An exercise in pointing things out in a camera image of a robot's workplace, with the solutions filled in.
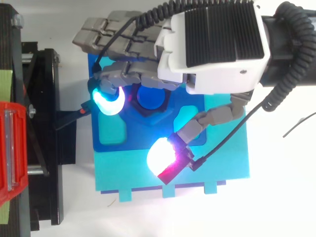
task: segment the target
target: black metal frame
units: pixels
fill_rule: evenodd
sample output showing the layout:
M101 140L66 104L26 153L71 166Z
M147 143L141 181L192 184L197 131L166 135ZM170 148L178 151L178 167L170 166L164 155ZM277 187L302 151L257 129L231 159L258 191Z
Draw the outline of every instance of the black metal frame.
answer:
M40 220L63 220L61 165L76 161L77 123L55 130L56 121L70 113L58 108L57 54L38 51L36 42L21 44L20 30L12 26L15 14L11 5L0 4L0 70L13 71L11 102L37 110L33 118L27 115L28 165L40 164L43 174L29 175L29 186L10 201L9 223L0 225L0 236L27 237L39 230ZM33 53L23 66L22 52Z
M28 164L40 164L47 173L29 175L31 231L39 230L40 220L51 220L52 225L63 220L61 165L75 163L77 128L73 122L55 130L56 121L67 114L58 112L57 53L53 49L37 51L34 44L22 43L22 52L33 54L30 64L23 64L26 101L37 111L28 119Z

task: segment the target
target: metal rod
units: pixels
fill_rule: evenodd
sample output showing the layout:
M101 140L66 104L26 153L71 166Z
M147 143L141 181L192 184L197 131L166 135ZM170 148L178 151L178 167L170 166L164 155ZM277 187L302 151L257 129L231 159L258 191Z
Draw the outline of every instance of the metal rod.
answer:
M33 58L32 53L23 53L22 54L22 64L30 64Z
M44 174L44 172L39 164L28 165L28 175L42 175L42 174Z

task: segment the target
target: blue circular cutout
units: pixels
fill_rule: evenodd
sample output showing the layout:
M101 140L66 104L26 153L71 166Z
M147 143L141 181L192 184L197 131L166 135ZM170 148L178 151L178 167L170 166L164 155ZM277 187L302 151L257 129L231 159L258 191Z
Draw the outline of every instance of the blue circular cutout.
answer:
M163 89L147 88L140 86L137 91L138 103L147 110L155 110L159 108L165 99Z

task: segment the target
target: teal tab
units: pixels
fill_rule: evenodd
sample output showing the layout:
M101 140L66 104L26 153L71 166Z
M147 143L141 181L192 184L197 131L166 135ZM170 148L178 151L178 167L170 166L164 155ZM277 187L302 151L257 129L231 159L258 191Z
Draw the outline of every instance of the teal tab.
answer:
M120 202L132 201L132 190L131 189L119 190L118 195L119 195Z
M216 194L217 193L217 182L205 182L204 183L205 194Z
M163 198L174 198L176 196L175 186L172 184L163 185L162 187L162 197Z

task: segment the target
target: black heat sink fins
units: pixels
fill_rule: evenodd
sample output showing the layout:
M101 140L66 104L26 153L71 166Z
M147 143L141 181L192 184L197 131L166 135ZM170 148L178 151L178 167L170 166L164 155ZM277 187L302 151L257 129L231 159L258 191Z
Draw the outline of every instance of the black heat sink fins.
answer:
M264 57L252 1L185 12L187 67Z

